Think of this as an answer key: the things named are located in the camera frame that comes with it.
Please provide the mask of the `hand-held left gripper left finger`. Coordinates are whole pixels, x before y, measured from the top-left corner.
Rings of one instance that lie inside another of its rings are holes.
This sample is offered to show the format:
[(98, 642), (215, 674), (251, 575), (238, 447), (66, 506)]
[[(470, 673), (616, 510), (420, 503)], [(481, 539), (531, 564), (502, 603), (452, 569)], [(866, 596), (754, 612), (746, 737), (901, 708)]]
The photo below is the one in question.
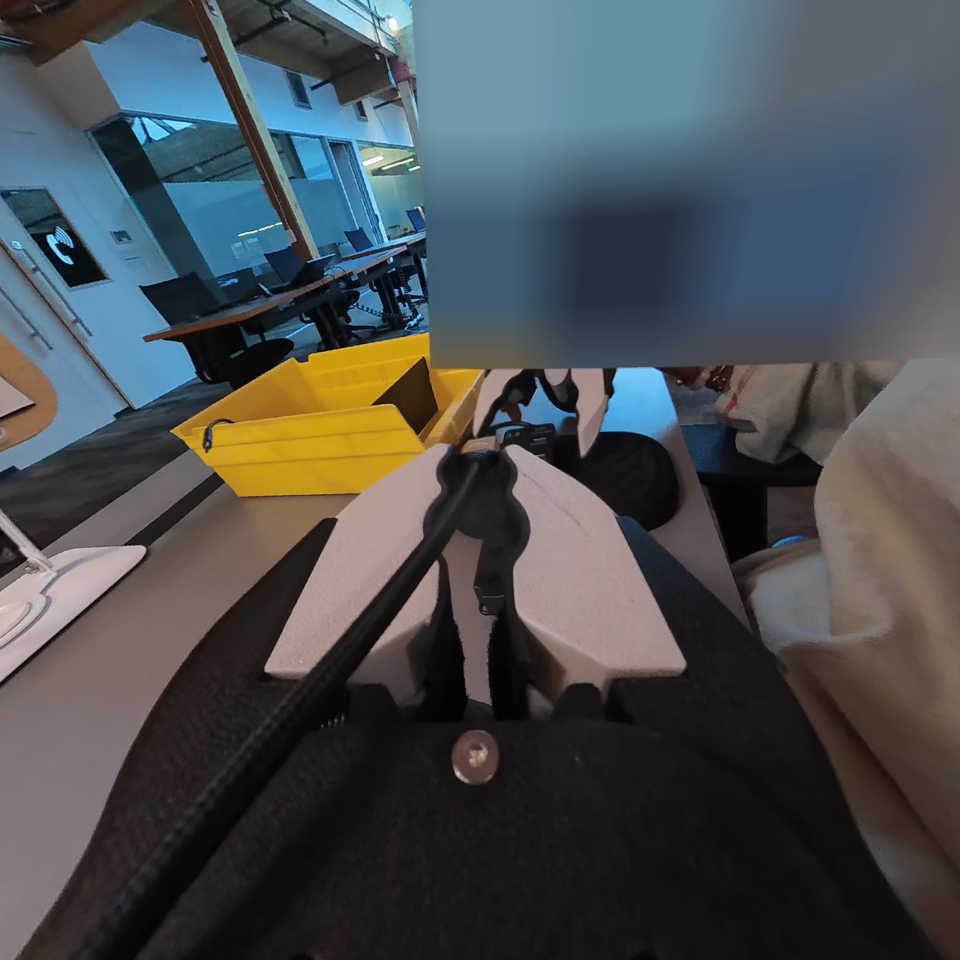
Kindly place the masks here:
[[(298, 681), (329, 654), (422, 541), (454, 477), (454, 447), (437, 444), (357, 495), (337, 516), (265, 664)], [(433, 562), (361, 664), (350, 690), (381, 686), (415, 714), (462, 714), (469, 698), (447, 558)]]

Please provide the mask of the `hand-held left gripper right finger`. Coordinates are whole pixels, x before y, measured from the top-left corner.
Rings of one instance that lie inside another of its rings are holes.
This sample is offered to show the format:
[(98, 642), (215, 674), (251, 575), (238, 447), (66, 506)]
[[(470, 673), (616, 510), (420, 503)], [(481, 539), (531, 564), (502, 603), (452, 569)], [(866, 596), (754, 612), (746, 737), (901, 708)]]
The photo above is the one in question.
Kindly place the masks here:
[(480, 609), (496, 714), (529, 714), (568, 688), (674, 678), (687, 659), (618, 517), (595, 493), (521, 446), (480, 486)]

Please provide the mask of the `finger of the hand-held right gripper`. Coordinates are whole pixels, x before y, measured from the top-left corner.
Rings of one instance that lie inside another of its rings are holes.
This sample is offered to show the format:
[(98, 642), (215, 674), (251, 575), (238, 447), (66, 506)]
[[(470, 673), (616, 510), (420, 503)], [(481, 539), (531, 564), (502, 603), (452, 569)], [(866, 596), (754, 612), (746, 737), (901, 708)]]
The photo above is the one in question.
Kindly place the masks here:
[(600, 432), (612, 397), (611, 370), (601, 367), (544, 368), (543, 390), (558, 410), (575, 415), (584, 459)]
[(487, 436), (494, 419), (506, 412), (513, 423), (521, 420), (521, 408), (532, 400), (538, 387), (534, 370), (492, 368), (486, 372), (474, 409), (474, 437)]

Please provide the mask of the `black USB hub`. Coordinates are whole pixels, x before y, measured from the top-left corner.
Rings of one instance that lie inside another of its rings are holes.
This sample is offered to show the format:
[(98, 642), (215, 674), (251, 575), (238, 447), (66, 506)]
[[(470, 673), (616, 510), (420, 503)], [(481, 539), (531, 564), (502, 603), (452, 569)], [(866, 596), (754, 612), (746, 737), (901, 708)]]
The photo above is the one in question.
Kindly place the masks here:
[(526, 421), (503, 423), (495, 427), (494, 436), (500, 449), (520, 447), (534, 457), (553, 464), (557, 428), (552, 423), (533, 424)]

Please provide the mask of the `person's right forearm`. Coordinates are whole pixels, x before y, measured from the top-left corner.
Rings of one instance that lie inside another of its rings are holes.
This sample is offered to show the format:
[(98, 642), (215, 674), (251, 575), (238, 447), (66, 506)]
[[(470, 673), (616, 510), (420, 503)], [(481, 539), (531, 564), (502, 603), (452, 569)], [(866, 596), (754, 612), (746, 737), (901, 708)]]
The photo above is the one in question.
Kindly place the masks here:
[(822, 466), (904, 361), (663, 366), (679, 387), (713, 395), (713, 422), (736, 450), (765, 464), (803, 455)]

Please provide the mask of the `black bin divider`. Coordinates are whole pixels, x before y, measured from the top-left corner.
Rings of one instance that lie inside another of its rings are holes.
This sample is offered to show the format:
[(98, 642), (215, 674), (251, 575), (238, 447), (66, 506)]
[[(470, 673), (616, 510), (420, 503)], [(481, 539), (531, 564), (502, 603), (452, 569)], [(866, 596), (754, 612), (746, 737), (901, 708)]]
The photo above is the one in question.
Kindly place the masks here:
[(414, 435), (422, 436), (440, 413), (426, 357), (417, 358), (373, 406), (394, 407)]

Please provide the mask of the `black round pad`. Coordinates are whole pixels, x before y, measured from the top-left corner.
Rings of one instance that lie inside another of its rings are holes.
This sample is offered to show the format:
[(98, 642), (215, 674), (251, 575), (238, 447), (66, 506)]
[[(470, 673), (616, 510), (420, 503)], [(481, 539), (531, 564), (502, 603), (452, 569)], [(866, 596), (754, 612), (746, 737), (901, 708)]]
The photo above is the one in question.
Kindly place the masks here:
[(681, 507), (681, 485), (667, 449), (656, 439), (624, 431), (602, 432), (570, 475), (618, 518), (647, 532), (670, 522)]

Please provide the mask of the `yellow plastic bin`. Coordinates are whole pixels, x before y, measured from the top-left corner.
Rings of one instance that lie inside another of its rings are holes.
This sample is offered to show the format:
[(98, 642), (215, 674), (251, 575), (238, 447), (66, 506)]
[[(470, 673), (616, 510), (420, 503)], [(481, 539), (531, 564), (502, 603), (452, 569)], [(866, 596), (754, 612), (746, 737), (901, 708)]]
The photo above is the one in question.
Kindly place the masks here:
[[(374, 402), (426, 357), (439, 413), (421, 436)], [(484, 371), (434, 366), (426, 333), (290, 359), (171, 430), (241, 498), (358, 495), (469, 431)]]

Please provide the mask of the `white desk stand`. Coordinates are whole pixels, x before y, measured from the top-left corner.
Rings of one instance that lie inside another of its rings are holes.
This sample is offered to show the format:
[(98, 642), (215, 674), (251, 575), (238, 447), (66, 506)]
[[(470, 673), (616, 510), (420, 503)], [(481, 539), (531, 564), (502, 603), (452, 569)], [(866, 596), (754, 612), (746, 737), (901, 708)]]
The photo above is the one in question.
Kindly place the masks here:
[(46, 555), (2, 512), (2, 532), (24, 572), (1, 590), (1, 681), (5, 682), (146, 558), (142, 545)]

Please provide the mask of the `wooden desk with black legs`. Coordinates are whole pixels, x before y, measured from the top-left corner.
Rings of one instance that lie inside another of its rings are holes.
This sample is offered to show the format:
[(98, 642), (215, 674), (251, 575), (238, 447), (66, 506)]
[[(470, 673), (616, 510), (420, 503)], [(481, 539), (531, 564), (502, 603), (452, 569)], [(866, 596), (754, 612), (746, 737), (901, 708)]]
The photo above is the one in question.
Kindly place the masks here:
[(402, 247), (393, 245), (367, 250), (333, 267), (324, 268), (323, 271), (313, 269), (315, 263), (312, 262), (301, 272), (300, 278), (307, 279), (308, 282), (294, 284), (249, 304), (224, 307), (185, 323), (155, 331), (145, 336), (143, 341), (186, 344), (211, 330), (245, 325), (271, 311), (280, 311), (308, 318), (317, 328), (327, 349), (347, 347), (351, 339), (349, 324), (336, 315), (332, 303), (346, 295), (348, 281), (366, 282), (374, 270), (398, 256)]

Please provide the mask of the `person's cream sweater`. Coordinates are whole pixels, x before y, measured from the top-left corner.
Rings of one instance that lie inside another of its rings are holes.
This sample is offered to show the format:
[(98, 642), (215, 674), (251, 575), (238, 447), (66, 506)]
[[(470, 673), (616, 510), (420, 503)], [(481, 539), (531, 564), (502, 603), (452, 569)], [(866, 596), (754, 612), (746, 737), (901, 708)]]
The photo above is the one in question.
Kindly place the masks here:
[(818, 538), (738, 561), (860, 834), (943, 958), (959, 937), (959, 363), (906, 363), (836, 439)]

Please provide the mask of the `black office chair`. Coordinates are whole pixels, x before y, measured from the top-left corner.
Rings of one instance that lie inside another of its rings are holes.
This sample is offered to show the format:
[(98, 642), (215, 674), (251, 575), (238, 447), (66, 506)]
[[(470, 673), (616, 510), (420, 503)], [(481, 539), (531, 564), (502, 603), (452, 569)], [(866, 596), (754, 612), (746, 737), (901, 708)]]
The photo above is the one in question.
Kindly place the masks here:
[(255, 342), (249, 342), (241, 321), (207, 327), (208, 318), (229, 307), (195, 272), (140, 290), (166, 322), (167, 341), (184, 347), (198, 380), (207, 385), (227, 384), (236, 390), (294, 353), (292, 340), (269, 340), (262, 331)]

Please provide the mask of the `tan rounded panel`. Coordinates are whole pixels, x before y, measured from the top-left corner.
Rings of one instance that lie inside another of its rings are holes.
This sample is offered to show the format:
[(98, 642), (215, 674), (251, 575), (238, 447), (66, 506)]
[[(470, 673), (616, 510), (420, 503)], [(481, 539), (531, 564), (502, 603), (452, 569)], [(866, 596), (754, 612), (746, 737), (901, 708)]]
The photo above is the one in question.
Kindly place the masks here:
[(1, 335), (1, 452), (39, 436), (58, 412), (56, 390), (46, 374), (8, 337)]

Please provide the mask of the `black phone sign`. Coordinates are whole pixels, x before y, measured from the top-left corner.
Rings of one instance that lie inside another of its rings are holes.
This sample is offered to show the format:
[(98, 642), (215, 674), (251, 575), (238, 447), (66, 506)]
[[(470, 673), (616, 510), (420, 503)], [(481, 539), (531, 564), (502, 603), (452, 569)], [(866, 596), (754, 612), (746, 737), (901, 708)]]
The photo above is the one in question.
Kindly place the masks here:
[(58, 223), (30, 233), (43, 256), (69, 289), (106, 282), (107, 275), (83, 241), (67, 224)]

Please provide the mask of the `wooden post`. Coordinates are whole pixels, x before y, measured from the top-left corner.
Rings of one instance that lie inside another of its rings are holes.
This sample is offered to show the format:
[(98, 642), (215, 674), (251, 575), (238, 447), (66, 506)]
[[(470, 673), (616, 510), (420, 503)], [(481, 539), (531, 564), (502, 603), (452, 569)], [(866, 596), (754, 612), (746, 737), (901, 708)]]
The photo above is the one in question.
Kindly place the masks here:
[(276, 144), (240, 62), (218, 2), (185, 1), (198, 39), (217, 78), (273, 210), (294, 251), (305, 261), (320, 252)]

